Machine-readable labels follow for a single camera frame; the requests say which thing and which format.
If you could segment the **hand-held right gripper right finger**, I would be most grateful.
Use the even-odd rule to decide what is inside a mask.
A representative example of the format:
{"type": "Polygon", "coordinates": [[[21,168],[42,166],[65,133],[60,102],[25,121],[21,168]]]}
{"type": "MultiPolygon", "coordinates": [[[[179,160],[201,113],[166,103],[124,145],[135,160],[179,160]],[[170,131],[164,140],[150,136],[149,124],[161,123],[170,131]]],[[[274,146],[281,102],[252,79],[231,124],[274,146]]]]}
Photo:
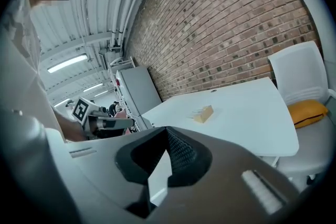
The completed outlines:
{"type": "Polygon", "coordinates": [[[149,223],[281,223],[299,192],[288,178],[240,145],[180,129],[212,154],[194,185],[169,188],[149,223]]]}

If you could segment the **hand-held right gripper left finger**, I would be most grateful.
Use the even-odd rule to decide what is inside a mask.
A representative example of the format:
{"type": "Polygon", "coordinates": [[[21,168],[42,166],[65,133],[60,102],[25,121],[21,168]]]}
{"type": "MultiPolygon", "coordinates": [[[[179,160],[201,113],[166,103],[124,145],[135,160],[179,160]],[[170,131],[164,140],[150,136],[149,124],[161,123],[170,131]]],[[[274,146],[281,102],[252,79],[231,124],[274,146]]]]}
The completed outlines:
{"type": "Polygon", "coordinates": [[[145,185],[127,181],[117,167],[117,151],[126,144],[149,134],[149,131],[102,140],[71,142],[67,150],[86,179],[105,198],[123,211],[138,217],[148,217],[167,196],[169,155],[159,154],[145,185]]]}

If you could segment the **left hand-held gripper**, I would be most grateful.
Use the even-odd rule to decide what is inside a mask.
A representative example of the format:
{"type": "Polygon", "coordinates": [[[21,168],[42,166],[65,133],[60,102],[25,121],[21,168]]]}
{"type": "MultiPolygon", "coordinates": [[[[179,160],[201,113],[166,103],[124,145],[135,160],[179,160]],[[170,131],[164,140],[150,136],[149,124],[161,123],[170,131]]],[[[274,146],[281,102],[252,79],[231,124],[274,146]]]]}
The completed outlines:
{"type": "Polygon", "coordinates": [[[78,99],[71,115],[81,124],[87,139],[101,138],[98,130],[120,130],[134,126],[134,119],[110,118],[105,107],[85,98],[78,99]]]}

